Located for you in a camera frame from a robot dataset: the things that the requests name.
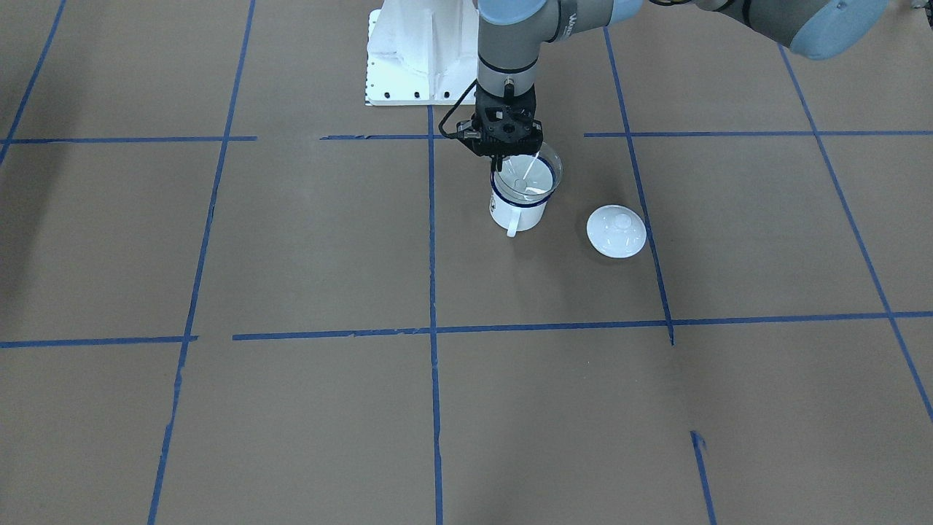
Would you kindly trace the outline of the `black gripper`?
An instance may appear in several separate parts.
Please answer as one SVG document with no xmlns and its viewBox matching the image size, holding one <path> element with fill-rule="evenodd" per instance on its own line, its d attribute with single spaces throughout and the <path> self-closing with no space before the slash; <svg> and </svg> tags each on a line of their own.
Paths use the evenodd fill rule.
<svg viewBox="0 0 933 525">
<path fill-rule="evenodd" d="M 536 85 L 532 84 L 525 93 L 513 96 L 496 96 L 487 92 L 477 82 L 475 87 L 475 117 L 478 120 L 497 122 L 506 116 L 534 120 L 536 116 Z M 494 192 L 502 190 L 503 154 L 492 156 L 492 188 Z"/>
</svg>

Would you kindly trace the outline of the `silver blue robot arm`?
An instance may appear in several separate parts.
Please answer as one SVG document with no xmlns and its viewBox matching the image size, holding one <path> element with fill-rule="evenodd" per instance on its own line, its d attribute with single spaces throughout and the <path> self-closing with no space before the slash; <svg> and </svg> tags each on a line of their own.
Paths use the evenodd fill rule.
<svg viewBox="0 0 933 525">
<path fill-rule="evenodd" d="M 697 9 L 726 16 L 812 61 L 833 58 L 869 33 L 886 1 L 697 1 Z M 540 152 L 536 68 L 543 44 L 606 28 L 636 16 L 640 1 L 480 1 L 473 152 L 504 160 Z"/>
</svg>

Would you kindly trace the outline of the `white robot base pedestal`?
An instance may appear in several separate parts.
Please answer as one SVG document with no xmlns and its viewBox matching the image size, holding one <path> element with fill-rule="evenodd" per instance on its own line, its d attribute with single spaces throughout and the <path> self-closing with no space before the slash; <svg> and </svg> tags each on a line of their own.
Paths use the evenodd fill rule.
<svg viewBox="0 0 933 525">
<path fill-rule="evenodd" d="M 476 80 L 473 1 L 384 1 L 369 16 L 364 102 L 454 104 Z"/>
</svg>

